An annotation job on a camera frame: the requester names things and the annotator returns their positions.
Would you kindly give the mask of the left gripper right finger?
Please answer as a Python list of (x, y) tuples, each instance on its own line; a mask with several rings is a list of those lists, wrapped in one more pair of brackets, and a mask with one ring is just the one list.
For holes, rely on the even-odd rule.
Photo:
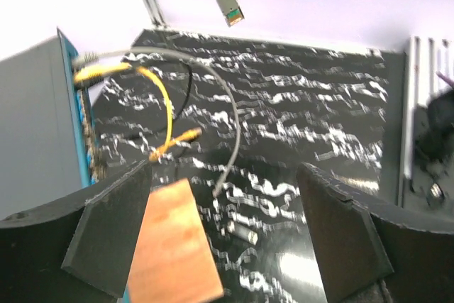
[(453, 222), (303, 162), (297, 182), (328, 302), (452, 302)]

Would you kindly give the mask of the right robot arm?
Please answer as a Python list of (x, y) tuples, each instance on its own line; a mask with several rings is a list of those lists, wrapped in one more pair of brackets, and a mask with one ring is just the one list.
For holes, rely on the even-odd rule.
[(425, 115), (427, 124), (415, 140), (416, 163), (422, 168), (453, 155), (453, 89), (432, 99)]

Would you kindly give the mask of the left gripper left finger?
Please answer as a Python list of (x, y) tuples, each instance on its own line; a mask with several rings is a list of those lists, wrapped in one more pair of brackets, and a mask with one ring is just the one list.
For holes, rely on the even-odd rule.
[(2, 302), (123, 297), (153, 177), (148, 160), (1, 221)]

